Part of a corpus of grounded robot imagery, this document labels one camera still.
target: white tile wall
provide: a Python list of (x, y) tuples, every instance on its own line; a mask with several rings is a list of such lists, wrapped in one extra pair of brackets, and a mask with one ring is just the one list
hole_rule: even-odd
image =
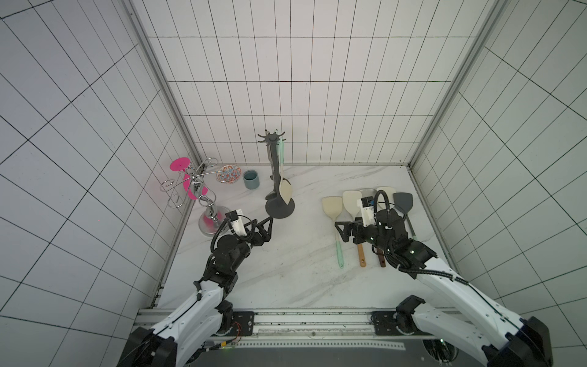
[(288, 163), (409, 161), (491, 6), (133, 3), (198, 148), (246, 164), (267, 161), (249, 144), (265, 129), (285, 131)]
[(414, 167), (461, 273), (543, 320), (557, 365), (586, 355), (586, 8), (511, 1)]
[(159, 182), (190, 148), (118, 0), (4, 1), (0, 17), (2, 362), (114, 367), (182, 216)]

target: white spatula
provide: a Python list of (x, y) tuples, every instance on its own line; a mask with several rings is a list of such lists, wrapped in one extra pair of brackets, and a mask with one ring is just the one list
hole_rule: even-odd
[[(361, 198), (361, 192), (357, 190), (348, 190), (342, 193), (342, 203), (345, 206), (346, 211), (349, 212), (351, 220), (355, 220), (355, 217), (361, 211), (361, 208), (357, 205), (357, 200), (360, 200)], [(359, 265), (364, 268), (367, 266), (367, 262), (365, 261), (363, 244), (357, 244), (357, 250), (359, 251)]]

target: green spatula handle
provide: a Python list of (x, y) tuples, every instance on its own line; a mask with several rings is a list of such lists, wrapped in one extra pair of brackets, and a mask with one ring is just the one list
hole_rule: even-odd
[(338, 266), (344, 268), (345, 259), (342, 257), (342, 247), (340, 246), (340, 241), (338, 240), (338, 231), (336, 228), (334, 229), (334, 238), (336, 239), (336, 256), (338, 257)]

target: utensil holder stand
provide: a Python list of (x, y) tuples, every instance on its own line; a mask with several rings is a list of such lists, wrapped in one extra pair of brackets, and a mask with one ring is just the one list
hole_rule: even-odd
[(281, 181), (281, 175), (279, 174), (279, 156), (277, 154), (277, 143), (279, 142), (279, 137), (283, 134), (285, 133), (270, 133), (269, 131), (265, 130), (265, 136), (259, 135), (260, 137), (264, 138), (259, 143), (267, 144), (267, 155), (269, 156), (271, 173), (273, 177), (273, 191), (265, 197), (267, 200), (265, 203), (265, 211), (271, 217), (276, 219), (289, 217), (295, 209), (294, 200), (291, 199), (289, 204), (285, 204), (285, 201), (281, 198), (281, 194), (279, 192), (279, 182)]

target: wooden spatula handle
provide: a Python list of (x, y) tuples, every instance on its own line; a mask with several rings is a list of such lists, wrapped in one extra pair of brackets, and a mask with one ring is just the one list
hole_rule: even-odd
[(379, 265), (381, 265), (382, 268), (385, 267), (385, 256), (383, 255), (383, 251), (381, 251), (380, 249), (376, 250), (376, 254), (377, 257), (379, 257)]
[(361, 267), (364, 268), (365, 266), (367, 266), (367, 262), (365, 261), (365, 253), (363, 252), (363, 244), (358, 244), (357, 250), (359, 250), (359, 265), (361, 265)]

